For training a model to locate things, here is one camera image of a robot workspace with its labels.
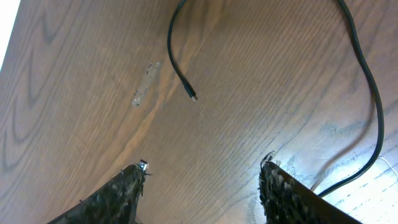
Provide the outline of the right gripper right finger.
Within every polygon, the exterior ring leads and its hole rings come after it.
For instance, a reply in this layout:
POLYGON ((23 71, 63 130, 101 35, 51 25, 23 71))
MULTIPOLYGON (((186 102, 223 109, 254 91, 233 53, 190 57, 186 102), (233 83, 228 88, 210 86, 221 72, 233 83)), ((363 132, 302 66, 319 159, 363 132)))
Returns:
POLYGON ((267 223, 360 224, 306 188, 278 164, 269 152, 260 163, 259 199, 267 223))

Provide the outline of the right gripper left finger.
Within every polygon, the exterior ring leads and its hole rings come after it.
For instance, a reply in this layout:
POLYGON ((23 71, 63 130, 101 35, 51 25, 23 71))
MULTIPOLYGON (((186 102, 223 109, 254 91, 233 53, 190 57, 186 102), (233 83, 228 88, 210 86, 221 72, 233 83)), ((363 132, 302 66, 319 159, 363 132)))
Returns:
POLYGON ((49 224, 138 224, 138 201, 143 195, 144 182, 149 175, 146 169, 147 162, 144 160, 127 166, 96 192, 49 224))

